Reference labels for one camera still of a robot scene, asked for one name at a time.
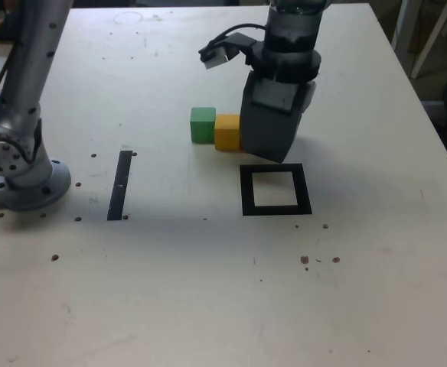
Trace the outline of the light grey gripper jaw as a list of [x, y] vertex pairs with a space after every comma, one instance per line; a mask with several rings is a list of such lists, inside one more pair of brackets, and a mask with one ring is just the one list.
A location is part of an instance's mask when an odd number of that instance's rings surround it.
[[306, 84], [305, 98], [302, 104], [302, 113], [311, 105], [316, 90], [316, 82], [314, 80]]

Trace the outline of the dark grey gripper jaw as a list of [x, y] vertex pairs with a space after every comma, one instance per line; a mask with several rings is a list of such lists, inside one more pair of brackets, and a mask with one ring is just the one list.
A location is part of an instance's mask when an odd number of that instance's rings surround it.
[[309, 106], [310, 83], [278, 83], [251, 71], [240, 109], [243, 150], [269, 161], [283, 162]]

